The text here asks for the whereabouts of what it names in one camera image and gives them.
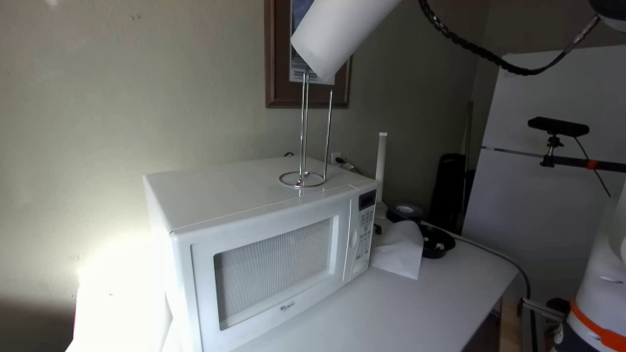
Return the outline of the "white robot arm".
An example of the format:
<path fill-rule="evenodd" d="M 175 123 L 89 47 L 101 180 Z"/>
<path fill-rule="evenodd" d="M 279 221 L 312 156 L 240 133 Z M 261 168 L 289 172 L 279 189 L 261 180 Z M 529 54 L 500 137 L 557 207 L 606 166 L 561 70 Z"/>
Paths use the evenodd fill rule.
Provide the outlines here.
<path fill-rule="evenodd" d="M 606 209 L 549 352 L 626 352 L 626 183 Z"/>

